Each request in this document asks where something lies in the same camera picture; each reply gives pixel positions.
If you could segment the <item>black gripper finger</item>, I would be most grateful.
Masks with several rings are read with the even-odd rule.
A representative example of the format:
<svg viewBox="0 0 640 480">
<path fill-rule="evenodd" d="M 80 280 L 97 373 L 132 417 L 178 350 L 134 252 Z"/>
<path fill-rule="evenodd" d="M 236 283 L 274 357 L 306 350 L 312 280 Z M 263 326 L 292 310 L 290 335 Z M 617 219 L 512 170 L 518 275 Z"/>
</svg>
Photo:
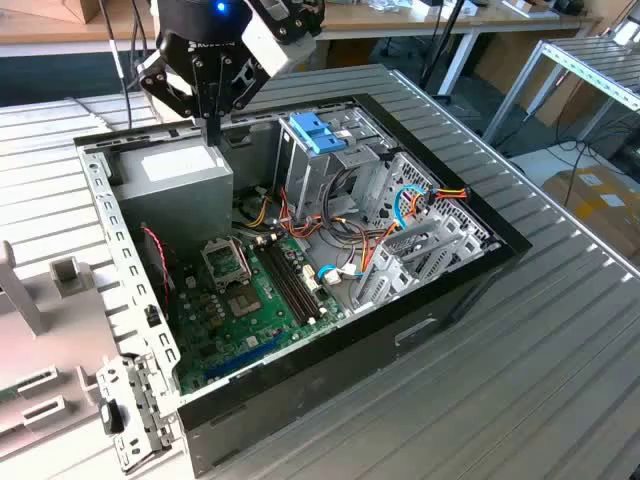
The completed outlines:
<svg viewBox="0 0 640 480">
<path fill-rule="evenodd" d="M 192 118 L 199 127 L 203 141 L 213 145 L 213 117 L 211 103 L 202 98 L 197 88 L 190 85 L 186 93 L 169 81 L 167 63 L 160 52 L 154 52 L 137 67 L 138 83 L 154 99 L 182 118 Z"/>
<path fill-rule="evenodd" d="M 214 88 L 212 145 L 220 144 L 222 119 L 242 110 L 269 80 L 269 74 L 252 55 L 221 58 L 219 78 Z"/>
</svg>

